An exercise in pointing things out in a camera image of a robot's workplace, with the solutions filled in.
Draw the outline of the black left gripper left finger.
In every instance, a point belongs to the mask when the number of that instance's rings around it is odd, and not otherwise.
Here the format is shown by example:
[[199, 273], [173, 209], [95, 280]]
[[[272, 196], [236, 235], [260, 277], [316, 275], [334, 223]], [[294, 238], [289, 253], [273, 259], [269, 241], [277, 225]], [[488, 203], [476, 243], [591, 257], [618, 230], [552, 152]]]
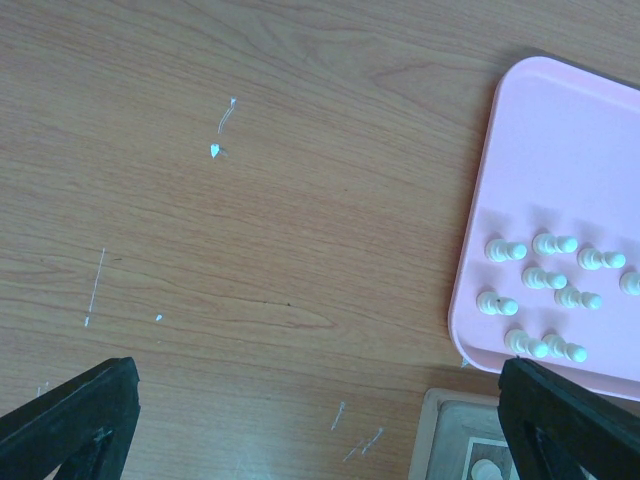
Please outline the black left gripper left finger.
[[131, 357], [111, 358], [1, 417], [3, 479], [119, 479], [140, 414]]

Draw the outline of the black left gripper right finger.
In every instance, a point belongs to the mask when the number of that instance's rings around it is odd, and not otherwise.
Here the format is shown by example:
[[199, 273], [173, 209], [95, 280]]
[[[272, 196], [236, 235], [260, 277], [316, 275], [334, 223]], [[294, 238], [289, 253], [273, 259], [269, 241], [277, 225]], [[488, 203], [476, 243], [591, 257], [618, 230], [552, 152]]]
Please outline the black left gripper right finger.
[[504, 363], [499, 422], [521, 479], [637, 479], [639, 417], [530, 360]]

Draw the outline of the white chess rook piece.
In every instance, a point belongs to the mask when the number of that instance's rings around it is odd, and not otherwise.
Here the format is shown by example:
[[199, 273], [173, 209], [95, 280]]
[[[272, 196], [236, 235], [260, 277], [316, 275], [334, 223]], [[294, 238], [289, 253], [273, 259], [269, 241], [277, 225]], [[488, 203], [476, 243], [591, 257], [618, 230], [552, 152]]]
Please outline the white chess rook piece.
[[620, 277], [619, 286], [622, 292], [631, 296], [640, 295], [640, 273], [630, 271]]
[[503, 480], [501, 469], [489, 459], [480, 459], [471, 467], [472, 480]]

